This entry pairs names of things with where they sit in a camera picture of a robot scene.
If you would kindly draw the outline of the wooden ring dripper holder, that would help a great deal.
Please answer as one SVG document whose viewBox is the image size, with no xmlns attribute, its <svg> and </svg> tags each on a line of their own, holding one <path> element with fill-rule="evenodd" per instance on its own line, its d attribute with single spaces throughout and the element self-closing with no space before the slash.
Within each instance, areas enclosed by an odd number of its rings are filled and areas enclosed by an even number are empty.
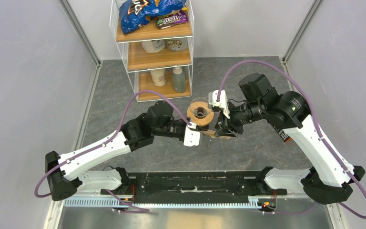
<svg viewBox="0 0 366 229">
<path fill-rule="evenodd" d="M 194 122 L 199 126 L 206 126 L 212 122 L 214 112 L 208 107 L 206 102 L 194 102 L 189 105 L 187 116 L 190 118 L 191 122 Z"/>
</svg>

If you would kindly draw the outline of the clear glass dripper cone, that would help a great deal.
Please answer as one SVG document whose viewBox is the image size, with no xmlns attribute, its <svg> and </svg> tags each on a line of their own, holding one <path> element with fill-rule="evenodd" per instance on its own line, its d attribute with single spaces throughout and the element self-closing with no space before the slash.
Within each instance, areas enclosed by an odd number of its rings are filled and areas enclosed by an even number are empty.
<svg viewBox="0 0 366 229">
<path fill-rule="evenodd" d="M 189 106 L 189 111 L 199 119 L 205 118 L 211 113 L 208 107 L 208 98 L 198 97 L 191 101 Z"/>
</svg>

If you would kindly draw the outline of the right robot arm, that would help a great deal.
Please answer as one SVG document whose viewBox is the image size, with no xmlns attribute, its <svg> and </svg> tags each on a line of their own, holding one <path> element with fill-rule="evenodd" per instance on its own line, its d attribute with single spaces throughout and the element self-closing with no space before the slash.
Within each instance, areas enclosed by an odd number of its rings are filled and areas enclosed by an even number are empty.
<svg viewBox="0 0 366 229">
<path fill-rule="evenodd" d="M 266 120 L 293 139 L 313 165 L 303 170 L 266 167 L 256 178 L 257 191 L 261 195 L 275 189 L 304 193 L 320 204 L 348 200 L 353 193 L 351 184 L 361 180 L 365 170 L 348 163 L 330 141 L 323 139 L 305 98 L 294 91 L 278 94 L 267 77 L 259 73 L 246 76 L 238 85 L 245 97 L 240 105 L 230 102 L 223 90 L 208 95 L 209 107 L 220 113 L 215 135 L 236 137 L 243 133 L 245 124 Z"/>
</svg>

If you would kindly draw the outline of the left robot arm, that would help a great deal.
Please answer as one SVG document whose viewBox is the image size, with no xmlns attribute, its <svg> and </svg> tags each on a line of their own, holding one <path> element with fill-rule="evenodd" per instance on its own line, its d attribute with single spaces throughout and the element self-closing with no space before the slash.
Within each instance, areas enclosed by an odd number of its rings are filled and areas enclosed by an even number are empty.
<svg viewBox="0 0 366 229">
<path fill-rule="evenodd" d="M 121 120 L 114 132 L 88 146 L 65 154 L 48 152 L 45 175 L 35 188 L 35 196 L 60 201 L 86 190 L 114 190 L 119 195 L 128 193 L 131 183 L 124 168 L 117 167 L 109 172 L 90 169 L 152 144 L 155 136 L 177 138 L 185 146 L 193 146 L 194 141 L 188 138 L 195 135 L 197 126 L 184 117 L 175 119 L 173 113 L 177 111 L 170 101 L 158 101 L 135 119 Z M 39 194 L 43 180 L 48 182 L 50 191 L 47 195 Z"/>
</svg>

